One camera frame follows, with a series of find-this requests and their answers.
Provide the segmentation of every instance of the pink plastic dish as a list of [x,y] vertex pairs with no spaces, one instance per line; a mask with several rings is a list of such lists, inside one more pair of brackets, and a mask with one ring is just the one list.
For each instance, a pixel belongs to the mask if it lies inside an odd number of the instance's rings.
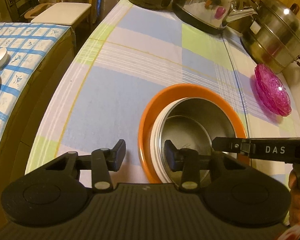
[[290,97],[280,79],[264,64],[254,70],[257,93],[264,105],[274,114],[291,113]]

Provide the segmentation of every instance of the kettle spout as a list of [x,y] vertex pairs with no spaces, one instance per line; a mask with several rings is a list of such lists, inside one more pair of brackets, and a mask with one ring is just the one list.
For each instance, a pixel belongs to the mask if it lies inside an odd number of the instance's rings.
[[258,14],[252,7],[244,8],[241,10],[233,9],[229,14],[228,17],[226,17],[226,22],[230,23],[236,20],[239,20],[243,17],[247,17],[253,14]]

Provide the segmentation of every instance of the orange bowl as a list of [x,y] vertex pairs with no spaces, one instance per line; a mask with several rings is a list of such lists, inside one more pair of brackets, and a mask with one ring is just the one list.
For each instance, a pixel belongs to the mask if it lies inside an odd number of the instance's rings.
[[[144,110],[138,131],[138,150],[142,169],[145,172],[150,183],[161,183],[152,165],[150,155],[150,135],[152,126],[159,113],[170,103],[181,98],[198,97],[211,101],[227,115],[235,134],[239,138],[246,138],[244,127],[237,113],[232,107],[218,94],[199,85],[176,84],[161,90],[156,94]],[[238,159],[249,165],[250,159],[238,155]]]

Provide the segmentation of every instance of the kettle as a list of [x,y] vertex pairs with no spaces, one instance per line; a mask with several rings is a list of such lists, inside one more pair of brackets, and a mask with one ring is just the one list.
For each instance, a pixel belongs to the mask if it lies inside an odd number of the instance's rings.
[[257,14],[252,7],[238,9],[240,0],[174,0],[172,8],[178,18],[211,34],[222,33],[229,22]]

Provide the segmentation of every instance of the hand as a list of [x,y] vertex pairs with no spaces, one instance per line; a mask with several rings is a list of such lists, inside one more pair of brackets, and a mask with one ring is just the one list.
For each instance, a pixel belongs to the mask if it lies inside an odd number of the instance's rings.
[[297,186],[297,176],[292,170],[289,175],[289,188],[291,189],[291,206],[289,210],[289,222],[293,226],[300,222],[300,189]]

